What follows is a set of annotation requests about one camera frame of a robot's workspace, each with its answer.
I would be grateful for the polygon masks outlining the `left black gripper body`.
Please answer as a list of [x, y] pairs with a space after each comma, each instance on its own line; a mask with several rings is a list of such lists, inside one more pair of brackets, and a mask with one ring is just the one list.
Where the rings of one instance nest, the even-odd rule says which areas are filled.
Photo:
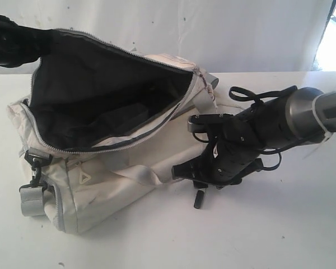
[[16, 27], [18, 24], [0, 15], [0, 67], [16, 68], [23, 65]]

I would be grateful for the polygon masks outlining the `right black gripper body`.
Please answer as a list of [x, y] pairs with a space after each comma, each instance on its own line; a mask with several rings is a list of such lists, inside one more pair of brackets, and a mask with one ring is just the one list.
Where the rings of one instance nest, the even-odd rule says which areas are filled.
[[238, 144], [222, 140], [209, 143], [198, 160], [198, 181], [217, 188], [238, 185], [245, 176], [262, 170], [258, 156]]

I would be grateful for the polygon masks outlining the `right silver black robot arm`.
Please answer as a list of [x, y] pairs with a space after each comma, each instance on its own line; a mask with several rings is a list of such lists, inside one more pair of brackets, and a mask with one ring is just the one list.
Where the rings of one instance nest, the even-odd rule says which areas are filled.
[[188, 130], [207, 135], [204, 151], [172, 168], [174, 179], [189, 179], [196, 188], [238, 185], [264, 170], [262, 155], [280, 155], [293, 147], [319, 144], [336, 133], [336, 91], [291, 86], [256, 94], [230, 88], [229, 97], [250, 107], [232, 114], [192, 115]]

